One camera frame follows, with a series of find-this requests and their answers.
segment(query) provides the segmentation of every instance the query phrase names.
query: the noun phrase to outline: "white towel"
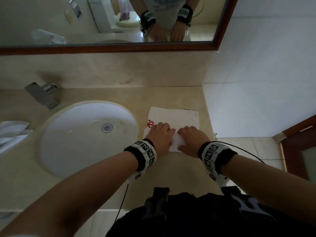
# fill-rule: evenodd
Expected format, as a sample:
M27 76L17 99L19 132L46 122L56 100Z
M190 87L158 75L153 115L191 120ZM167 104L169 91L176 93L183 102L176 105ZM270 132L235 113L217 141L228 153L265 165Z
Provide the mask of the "white towel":
M33 130L25 121L2 121L0 123L0 154L25 139Z
M200 129L198 111L151 107L148 114L147 127L144 131L144 138L148 135L150 128L159 122L169 123L171 129L176 129L176 133L172 137L172 145L169 149L172 152L179 152L178 147L185 145L183 138L177 133L180 128L195 126L197 129Z

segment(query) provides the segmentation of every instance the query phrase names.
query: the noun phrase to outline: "backsplash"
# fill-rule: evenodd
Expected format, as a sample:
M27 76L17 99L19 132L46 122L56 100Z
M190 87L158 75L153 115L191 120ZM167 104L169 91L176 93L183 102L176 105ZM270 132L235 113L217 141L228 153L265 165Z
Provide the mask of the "backsplash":
M210 51L0 56L0 89L201 86Z

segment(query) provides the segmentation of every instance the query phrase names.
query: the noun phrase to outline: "reflected hand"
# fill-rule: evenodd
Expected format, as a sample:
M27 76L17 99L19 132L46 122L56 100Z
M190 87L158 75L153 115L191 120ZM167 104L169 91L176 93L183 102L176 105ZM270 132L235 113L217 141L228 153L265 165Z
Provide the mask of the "reflected hand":
M149 28L148 35L154 40L154 42L168 42L165 30L157 23L152 24Z
M146 136L155 146L157 157L163 157L169 151L172 144L171 138L176 132L176 129L170 129L168 123L159 122L158 125L153 125Z
M186 24L181 21L176 21L174 24L171 35L170 35L170 41L171 42L182 42L185 37L186 32Z
M179 146L178 150L194 158L198 158L200 147L205 142L210 141L203 131L198 130L194 126L181 128L178 130L178 133L183 137L185 142L185 146Z

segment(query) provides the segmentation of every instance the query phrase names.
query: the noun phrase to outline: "mirror frame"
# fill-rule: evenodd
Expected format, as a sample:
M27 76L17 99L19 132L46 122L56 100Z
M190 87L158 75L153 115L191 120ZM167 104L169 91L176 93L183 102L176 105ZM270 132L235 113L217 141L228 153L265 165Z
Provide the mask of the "mirror frame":
M223 13L213 41L181 43L122 43L122 44L85 44L51 45L0 48L0 55L44 55L106 52L148 52L148 51L217 51L238 0L226 0Z

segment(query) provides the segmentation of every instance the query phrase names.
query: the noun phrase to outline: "red logo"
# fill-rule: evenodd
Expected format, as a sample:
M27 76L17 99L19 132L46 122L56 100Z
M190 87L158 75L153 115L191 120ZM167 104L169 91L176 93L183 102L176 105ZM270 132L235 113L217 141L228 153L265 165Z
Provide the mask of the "red logo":
M151 120L148 120L147 127L151 128L154 125L154 122Z

